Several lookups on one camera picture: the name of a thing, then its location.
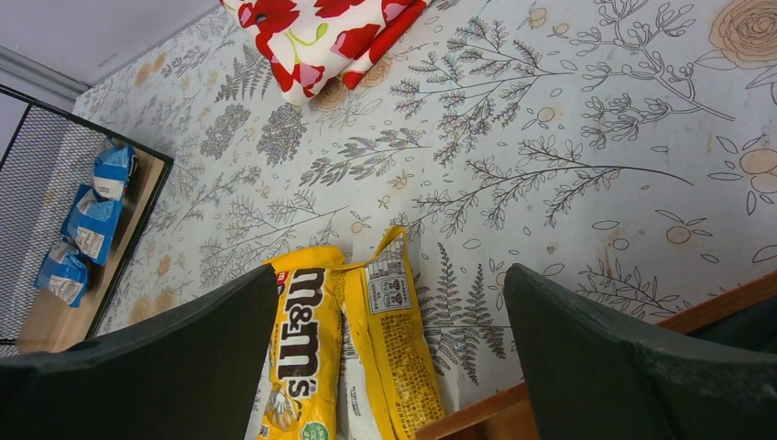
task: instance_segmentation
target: blue snack package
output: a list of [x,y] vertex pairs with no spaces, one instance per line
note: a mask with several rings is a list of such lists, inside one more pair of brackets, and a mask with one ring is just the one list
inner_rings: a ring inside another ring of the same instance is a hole
[[71,213],[62,223],[60,232],[72,238],[85,256],[104,266],[121,211],[121,202],[100,201],[94,188],[81,185],[73,200]]
[[35,287],[48,289],[70,307],[81,305],[89,284],[89,272],[78,249],[67,239],[54,244],[40,263]]
[[93,187],[105,199],[121,200],[137,166],[137,156],[131,145],[122,147],[109,137],[106,140],[110,147],[94,159]]

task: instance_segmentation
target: folded cloth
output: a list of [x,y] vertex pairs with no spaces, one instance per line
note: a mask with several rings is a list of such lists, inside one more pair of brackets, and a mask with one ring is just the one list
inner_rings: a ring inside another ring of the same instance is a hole
[[365,50],[365,52],[356,60],[353,60],[345,67],[341,75],[345,87],[354,90],[373,64],[378,62],[380,57],[391,49],[391,46],[393,46],[402,34],[408,30],[410,25],[421,16],[421,13],[425,8],[425,1],[416,0],[400,12],[399,15],[394,18],[377,37],[375,37],[369,45],[369,48],[367,48],[367,50]]
[[341,74],[356,87],[426,7],[425,0],[220,1],[255,37],[293,105],[304,105]]

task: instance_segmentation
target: metal mesh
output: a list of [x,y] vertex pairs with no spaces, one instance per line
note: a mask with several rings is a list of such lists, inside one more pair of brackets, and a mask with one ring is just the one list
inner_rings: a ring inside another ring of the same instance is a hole
[[[40,262],[58,239],[104,134],[32,106],[0,168],[0,343],[16,339]],[[0,346],[0,357],[16,353]]]

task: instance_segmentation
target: tablecloth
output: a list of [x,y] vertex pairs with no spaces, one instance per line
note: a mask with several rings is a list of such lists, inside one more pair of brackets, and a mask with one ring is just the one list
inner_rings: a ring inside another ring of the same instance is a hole
[[521,381],[514,262],[652,323],[772,271],[775,26],[774,1],[432,1],[297,108],[217,10],[76,104],[175,158],[100,332],[404,225],[454,411]]

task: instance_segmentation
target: yellow candy bag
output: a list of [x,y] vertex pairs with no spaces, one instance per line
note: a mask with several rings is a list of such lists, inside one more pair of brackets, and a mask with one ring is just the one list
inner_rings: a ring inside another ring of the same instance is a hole
[[370,261],[343,267],[358,354],[345,358],[348,438],[415,439],[444,416],[406,245],[405,230],[392,227]]
[[341,313],[332,271],[345,256],[311,247],[267,261],[279,299],[268,350],[272,390],[257,438],[334,440]]

